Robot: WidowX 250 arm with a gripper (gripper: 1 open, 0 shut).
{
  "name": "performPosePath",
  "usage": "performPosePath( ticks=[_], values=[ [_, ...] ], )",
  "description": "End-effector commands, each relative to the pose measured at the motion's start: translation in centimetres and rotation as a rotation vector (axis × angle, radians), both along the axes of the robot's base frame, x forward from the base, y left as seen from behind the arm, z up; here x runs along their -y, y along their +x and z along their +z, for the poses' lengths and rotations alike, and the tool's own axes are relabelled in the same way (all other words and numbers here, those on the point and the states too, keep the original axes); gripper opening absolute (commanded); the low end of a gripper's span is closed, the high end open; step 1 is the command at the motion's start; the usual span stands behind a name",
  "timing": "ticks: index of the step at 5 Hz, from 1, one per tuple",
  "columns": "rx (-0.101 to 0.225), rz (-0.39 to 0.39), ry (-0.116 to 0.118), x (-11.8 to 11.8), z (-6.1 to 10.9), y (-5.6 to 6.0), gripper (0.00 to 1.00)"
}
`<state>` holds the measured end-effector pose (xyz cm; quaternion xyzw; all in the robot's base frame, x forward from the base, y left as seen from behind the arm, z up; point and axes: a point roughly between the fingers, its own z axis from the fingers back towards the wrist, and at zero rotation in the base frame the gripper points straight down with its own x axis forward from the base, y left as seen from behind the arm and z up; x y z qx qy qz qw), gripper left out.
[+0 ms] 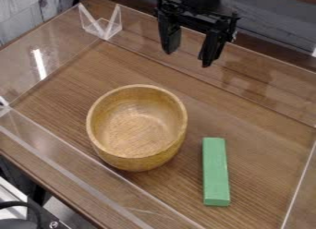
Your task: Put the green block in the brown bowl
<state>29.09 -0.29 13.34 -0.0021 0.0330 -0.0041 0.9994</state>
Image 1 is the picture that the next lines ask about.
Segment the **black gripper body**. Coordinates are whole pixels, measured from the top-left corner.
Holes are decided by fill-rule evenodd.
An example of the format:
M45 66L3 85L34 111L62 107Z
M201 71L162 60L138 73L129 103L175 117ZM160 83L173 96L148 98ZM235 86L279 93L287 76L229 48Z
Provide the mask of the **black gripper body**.
M219 25L228 42L236 39L237 21L241 19L239 12L221 0L157 0L156 17L165 37L181 27L205 33Z

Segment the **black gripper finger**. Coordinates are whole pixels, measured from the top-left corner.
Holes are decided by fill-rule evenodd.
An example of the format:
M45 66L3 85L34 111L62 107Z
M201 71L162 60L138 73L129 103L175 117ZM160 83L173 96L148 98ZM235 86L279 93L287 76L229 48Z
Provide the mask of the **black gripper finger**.
M227 34L221 30L211 29L207 32L204 44L199 53L199 59L203 61L203 66L208 67L220 57L227 42Z
M172 54L181 45L183 29L180 21L162 11L158 12L158 30L164 51Z

